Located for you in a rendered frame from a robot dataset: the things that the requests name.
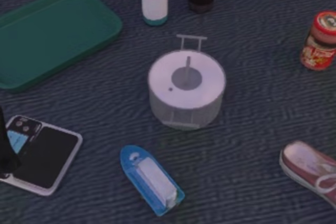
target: red jar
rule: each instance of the red jar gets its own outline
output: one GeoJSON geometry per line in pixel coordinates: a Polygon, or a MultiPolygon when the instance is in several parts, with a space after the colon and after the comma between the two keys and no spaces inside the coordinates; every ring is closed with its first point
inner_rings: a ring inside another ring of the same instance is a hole
{"type": "Polygon", "coordinates": [[[336,53],[336,12],[321,12],[307,36],[301,62],[312,70],[324,70],[336,53]]]}

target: shoe sole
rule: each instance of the shoe sole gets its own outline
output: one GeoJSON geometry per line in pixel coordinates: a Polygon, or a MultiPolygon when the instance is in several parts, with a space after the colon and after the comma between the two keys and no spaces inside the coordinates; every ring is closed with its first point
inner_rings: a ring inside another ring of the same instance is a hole
{"type": "Polygon", "coordinates": [[[315,193],[316,195],[320,196],[322,199],[324,199],[326,202],[328,202],[334,209],[336,209],[336,204],[333,203],[328,197],[326,197],[325,195],[319,193],[315,187],[313,187],[312,185],[310,185],[307,181],[305,181],[303,178],[301,178],[299,175],[297,175],[296,173],[294,173],[287,165],[285,165],[284,161],[282,160],[282,151],[280,153],[280,159],[279,159],[279,164],[283,170],[283,172],[292,180],[294,180],[295,182],[297,182],[298,184],[300,184],[301,186],[305,187],[306,189],[309,189],[310,191],[312,191],[313,193],[315,193]]]}

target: teal bottle band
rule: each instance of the teal bottle band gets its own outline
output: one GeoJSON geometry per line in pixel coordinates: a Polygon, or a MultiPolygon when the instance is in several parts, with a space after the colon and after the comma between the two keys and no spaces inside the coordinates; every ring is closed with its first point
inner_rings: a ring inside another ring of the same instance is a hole
{"type": "Polygon", "coordinates": [[[157,19],[157,20],[150,20],[150,19],[147,19],[146,17],[143,17],[143,19],[150,26],[161,26],[167,21],[168,17],[165,16],[164,18],[157,19]]]}

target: shoe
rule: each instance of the shoe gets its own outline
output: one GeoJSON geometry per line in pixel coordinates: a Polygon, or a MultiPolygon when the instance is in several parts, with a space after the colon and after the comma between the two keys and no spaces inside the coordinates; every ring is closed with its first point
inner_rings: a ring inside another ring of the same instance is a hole
{"type": "Polygon", "coordinates": [[[280,154],[287,176],[321,196],[336,208],[336,161],[308,144],[295,141],[280,154]]]}

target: shoelace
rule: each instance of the shoelace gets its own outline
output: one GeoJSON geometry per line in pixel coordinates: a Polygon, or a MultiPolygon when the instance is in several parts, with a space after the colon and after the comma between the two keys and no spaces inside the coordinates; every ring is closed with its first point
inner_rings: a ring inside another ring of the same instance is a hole
{"type": "Polygon", "coordinates": [[[326,175],[323,175],[321,177],[319,177],[316,182],[315,182],[315,188],[317,190],[317,192],[321,193],[321,194],[328,194],[330,193],[331,191],[335,190],[336,189],[336,167],[333,167],[331,165],[327,165],[327,164],[322,164],[321,165],[324,169],[330,171],[330,172],[333,172],[333,173],[330,173],[330,174],[326,174],[326,175]],[[333,184],[333,186],[331,187],[327,187],[327,188],[324,188],[324,187],[321,187],[321,183],[323,181],[326,181],[328,179],[335,179],[335,183],[333,184]]]}

